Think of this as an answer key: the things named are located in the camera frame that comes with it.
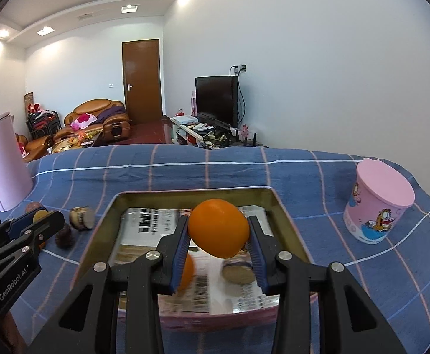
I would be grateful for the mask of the dark brown passion fruit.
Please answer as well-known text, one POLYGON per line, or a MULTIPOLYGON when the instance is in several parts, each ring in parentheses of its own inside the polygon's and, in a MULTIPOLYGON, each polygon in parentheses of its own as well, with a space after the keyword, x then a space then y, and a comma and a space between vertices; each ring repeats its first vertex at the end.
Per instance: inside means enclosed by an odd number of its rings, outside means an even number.
POLYGON ((63 229, 55 235, 55 243, 58 248, 69 250, 75 244, 72 228, 69 224, 64 224, 63 229))

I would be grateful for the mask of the large orange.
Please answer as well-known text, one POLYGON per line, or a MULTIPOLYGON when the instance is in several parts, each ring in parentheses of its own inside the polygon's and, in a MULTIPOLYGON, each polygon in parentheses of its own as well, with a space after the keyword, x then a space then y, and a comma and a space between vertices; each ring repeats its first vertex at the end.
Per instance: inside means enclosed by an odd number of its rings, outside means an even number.
POLYGON ((209 199, 192 209, 188 232, 206 253, 228 259, 242 250, 250 228, 247 218, 235 205, 221 199, 209 199))

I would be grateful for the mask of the orange mandarin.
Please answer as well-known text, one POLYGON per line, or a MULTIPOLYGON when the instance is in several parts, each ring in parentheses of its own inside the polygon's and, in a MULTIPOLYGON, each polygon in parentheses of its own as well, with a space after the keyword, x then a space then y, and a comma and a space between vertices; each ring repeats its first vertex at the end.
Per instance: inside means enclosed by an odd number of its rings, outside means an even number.
POLYGON ((40 210, 36 211, 36 213, 34 213, 34 215, 33 215, 33 223, 40 221, 41 219, 46 217, 48 215, 48 213, 49 212, 47 210, 44 210, 44 209, 40 209, 40 210))

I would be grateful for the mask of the purple round fruit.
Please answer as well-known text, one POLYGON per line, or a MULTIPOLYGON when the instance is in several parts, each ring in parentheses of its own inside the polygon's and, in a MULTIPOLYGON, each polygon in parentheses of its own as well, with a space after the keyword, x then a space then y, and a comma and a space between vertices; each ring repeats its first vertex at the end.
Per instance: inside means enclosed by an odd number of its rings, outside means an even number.
POLYGON ((40 202, 30 202, 25 206, 25 213, 35 212, 40 209, 43 209, 43 205, 40 202))

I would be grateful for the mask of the pink electric kettle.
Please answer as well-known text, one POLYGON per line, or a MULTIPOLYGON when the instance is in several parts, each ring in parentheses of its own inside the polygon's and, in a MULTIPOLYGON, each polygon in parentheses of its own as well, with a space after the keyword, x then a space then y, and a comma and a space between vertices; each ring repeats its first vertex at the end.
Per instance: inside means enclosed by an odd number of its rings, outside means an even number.
POLYGON ((13 117, 0 115, 0 211, 7 212, 27 198, 33 180, 17 144, 13 117))

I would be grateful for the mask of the brown cut cake piece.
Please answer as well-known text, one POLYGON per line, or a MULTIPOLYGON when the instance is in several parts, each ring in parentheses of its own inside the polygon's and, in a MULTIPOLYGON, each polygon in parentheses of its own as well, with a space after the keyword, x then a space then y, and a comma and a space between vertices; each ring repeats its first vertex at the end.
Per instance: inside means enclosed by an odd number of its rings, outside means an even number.
POLYGON ((95 213, 87 206, 74 207, 69 211, 69 224, 80 231, 92 230, 95 226, 95 213))

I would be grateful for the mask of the blue checked tablecloth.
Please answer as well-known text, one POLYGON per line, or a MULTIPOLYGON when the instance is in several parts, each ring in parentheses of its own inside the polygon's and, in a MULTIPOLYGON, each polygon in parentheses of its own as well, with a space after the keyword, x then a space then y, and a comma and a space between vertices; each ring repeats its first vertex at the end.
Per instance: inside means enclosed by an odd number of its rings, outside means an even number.
POLYGON ((405 173, 415 203, 385 241, 366 245, 347 231, 344 208, 356 156, 308 150, 182 145, 114 145, 32 161, 28 202, 68 213, 88 206, 101 217, 125 191, 273 188, 318 265, 343 262, 364 285, 408 353, 430 348, 430 196, 405 173))

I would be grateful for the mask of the round chocolate cake piece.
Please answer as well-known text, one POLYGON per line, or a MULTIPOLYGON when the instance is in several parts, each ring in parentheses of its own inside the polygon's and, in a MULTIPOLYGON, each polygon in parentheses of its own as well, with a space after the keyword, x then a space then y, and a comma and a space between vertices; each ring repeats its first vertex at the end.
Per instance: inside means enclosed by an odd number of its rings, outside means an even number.
POLYGON ((249 260, 224 260, 221 266, 221 276, 232 284, 251 284, 256 276, 249 260))

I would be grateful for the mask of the pink metal tin box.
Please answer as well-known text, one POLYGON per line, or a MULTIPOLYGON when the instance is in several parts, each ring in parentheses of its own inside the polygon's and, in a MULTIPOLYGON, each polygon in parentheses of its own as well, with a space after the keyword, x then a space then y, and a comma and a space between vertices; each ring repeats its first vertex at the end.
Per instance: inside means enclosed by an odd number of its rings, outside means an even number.
MULTIPOLYGON (((274 236, 283 250, 288 250, 305 262, 312 261, 284 204, 275 190, 268 186, 123 192, 114 196, 99 223, 93 229, 93 234, 80 260, 76 278, 82 278, 98 261, 106 261, 110 264, 111 253, 120 230, 121 216, 127 209, 191 210, 200 202, 213 198, 236 205, 247 217, 257 217, 263 232, 274 236)), ((268 325, 276 321, 276 316, 277 307, 222 316, 163 317, 160 314, 160 321, 162 328, 175 332, 210 332, 268 325)))

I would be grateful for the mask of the small orange in tin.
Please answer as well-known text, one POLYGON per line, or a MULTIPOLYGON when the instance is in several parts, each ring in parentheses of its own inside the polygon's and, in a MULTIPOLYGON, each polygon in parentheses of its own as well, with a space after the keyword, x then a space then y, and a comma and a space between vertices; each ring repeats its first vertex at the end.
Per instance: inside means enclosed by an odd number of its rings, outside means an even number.
POLYGON ((195 263, 192 256, 188 253, 184 263, 184 270, 180 279, 180 284, 177 288, 178 292, 183 292, 192 283, 195 274, 195 263))

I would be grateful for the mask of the printed paper in tin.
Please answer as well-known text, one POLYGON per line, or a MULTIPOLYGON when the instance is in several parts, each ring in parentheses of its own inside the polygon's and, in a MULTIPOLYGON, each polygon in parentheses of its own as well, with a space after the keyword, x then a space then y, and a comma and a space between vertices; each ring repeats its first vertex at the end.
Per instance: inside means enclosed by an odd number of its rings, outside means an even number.
MULTIPOLYGON (((121 216, 110 264, 132 262, 154 249, 163 236, 175 230, 178 219, 189 214, 189 209, 127 209, 121 216)), ((224 260, 242 259, 252 263, 248 252, 242 251, 236 257, 220 259, 191 242, 189 254, 196 268, 192 283, 183 292, 159 297, 161 316, 222 316, 278 306, 279 297, 263 295, 256 280, 251 284, 232 284, 221 276, 224 260)))

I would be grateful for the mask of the pink cartoon paper cup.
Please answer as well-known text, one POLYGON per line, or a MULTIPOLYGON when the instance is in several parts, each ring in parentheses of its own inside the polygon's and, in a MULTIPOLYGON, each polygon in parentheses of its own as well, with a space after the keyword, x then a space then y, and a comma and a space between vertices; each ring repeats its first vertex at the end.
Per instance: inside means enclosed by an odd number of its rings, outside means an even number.
POLYGON ((369 245, 380 243, 416 199, 409 181, 383 161, 365 158, 344 210, 347 230, 369 245))

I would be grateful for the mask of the cluttered coffee table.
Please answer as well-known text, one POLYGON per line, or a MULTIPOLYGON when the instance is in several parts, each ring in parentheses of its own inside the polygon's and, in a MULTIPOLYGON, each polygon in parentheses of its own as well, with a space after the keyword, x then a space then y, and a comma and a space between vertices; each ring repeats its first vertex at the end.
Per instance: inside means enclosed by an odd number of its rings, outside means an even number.
POLYGON ((51 153, 96 146, 102 135, 102 130, 78 130, 74 135, 55 143, 51 148, 51 153))

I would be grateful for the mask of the pink flower cushion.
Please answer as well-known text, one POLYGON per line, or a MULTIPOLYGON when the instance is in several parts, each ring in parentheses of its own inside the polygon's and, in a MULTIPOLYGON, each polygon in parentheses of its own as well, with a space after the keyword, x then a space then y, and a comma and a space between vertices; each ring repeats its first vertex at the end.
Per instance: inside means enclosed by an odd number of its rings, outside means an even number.
POLYGON ((77 132, 78 130, 84 130, 92 123, 95 123, 97 118, 93 114, 84 113, 78 116, 75 120, 73 120, 70 124, 70 128, 77 132))

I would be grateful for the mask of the white tv stand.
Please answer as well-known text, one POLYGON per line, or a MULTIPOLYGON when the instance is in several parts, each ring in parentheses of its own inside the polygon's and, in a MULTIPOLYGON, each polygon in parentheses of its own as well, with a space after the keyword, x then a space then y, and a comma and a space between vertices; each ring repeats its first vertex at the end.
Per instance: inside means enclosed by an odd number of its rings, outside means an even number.
POLYGON ((198 122, 196 117, 180 115, 169 118, 171 122, 172 143, 189 145, 206 150, 219 150, 230 146, 265 147, 260 143, 256 133, 246 125, 241 129, 232 128, 225 123, 198 122))

